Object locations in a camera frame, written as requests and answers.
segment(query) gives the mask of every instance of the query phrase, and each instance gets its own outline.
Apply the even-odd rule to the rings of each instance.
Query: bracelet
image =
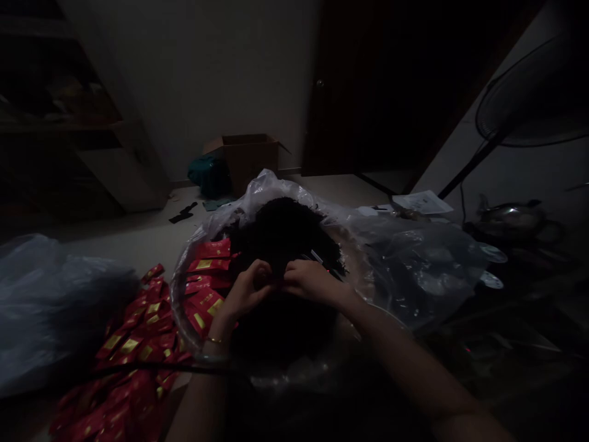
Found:
[[[210,336],[207,337],[207,341],[210,341],[215,344],[221,344],[223,342],[222,339],[215,339],[215,338],[211,338]]]

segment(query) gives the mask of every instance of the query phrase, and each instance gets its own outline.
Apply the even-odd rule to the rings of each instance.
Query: clear plastic bag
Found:
[[[42,235],[0,247],[0,397],[65,379],[100,345],[107,321],[137,292],[135,271],[65,254]]]
[[[279,180],[265,169],[251,181],[244,196],[217,209],[188,240],[171,282],[172,310],[180,332],[196,360],[202,340],[184,313],[182,300],[188,266],[196,245],[211,241],[223,227],[238,222],[242,227],[268,201],[288,196],[322,213],[323,228],[342,248],[347,282],[368,302],[390,312],[409,330],[436,324],[451,315],[472,294],[487,261],[476,242],[462,231],[436,223],[420,223],[393,216],[366,217],[356,209],[330,203],[298,184]],[[340,321],[343,333],[350,325]],[[316,361],[295,363],[286,373],[252,379],[255,385],[309,384],[326,366],[342,360],[345,351],[337,343]]]

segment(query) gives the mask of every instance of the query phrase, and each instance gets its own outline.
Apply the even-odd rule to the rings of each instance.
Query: human hand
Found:
[[[350,284],[338,281],[316,261],[295,260],[284,273],[285,292],[340,308],[344,298],[354,293]]]
[[[252,310],[275,289],[273,285],[265,285],[262,289],[256,290],[253,281],[258,278],[265,279],[271,273],[270,264],[262,260],[255,260],[247,270],[238,275],[218,313],[232,321],[237,321]]]

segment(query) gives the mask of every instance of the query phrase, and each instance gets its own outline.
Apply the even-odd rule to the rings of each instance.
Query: cardboard box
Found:
[[[262,169],[277,172],[279,147],[280,142],[267,134],[230,135],[209,141],[202,154],[221,153],[229,167],[233,195],[239,198]]]

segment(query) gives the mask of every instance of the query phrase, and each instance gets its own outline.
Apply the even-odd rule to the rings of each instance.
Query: wall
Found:
[[[548,2],[530,24],[493,78],[499,76],[538,45],[559,34],[565,25],[553,2]],[[414,187],[414,192],[431,189],[438,193],[472,158],[482,142],[474,118],[483,93],[468,110],[434,161]],[[467,220],[476,219],[479,193],[490,204],[542,200],[549,217],[570,227],[589,219],[589,187],[563,190],[589,180],[589,139],[533,149],[498,147],[464,180]],[[460,221],[460,190],[446,202],[454,207],[450,217]]]
[[[203,143],[267,132],[301,164],[317,0],[59,0],[127,115],[140,116],[170,180]]]

